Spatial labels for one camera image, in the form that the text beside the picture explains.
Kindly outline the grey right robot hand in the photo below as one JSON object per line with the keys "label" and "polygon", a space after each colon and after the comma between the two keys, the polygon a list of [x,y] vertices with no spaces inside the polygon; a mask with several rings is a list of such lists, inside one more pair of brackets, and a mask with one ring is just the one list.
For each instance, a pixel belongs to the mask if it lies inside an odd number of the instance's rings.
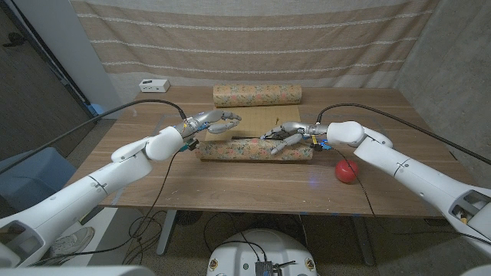
{"label": "grey right robot hand", "polygon": [[327,132],[328,127],[325,125],[288,121],[270,129],[260,136],[260,139],[265,140],[266,138],[275,137],[281,139],[280,144],[271,149],[271,154],[275,155],[282,151],[286,146],[299,143],[303,138],[325,135]]}

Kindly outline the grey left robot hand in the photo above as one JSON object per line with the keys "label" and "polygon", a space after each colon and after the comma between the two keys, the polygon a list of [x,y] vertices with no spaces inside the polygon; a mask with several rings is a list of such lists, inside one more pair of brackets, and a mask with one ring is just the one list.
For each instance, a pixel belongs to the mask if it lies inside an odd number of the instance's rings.
{"label": "grey left robot hand", "polygon": [[211,134],[224,133],[238,126],[241,120],[239,115],[229,111],[209,110],[186,118],[174,128],[186,140],[202,130],[207,130]]}

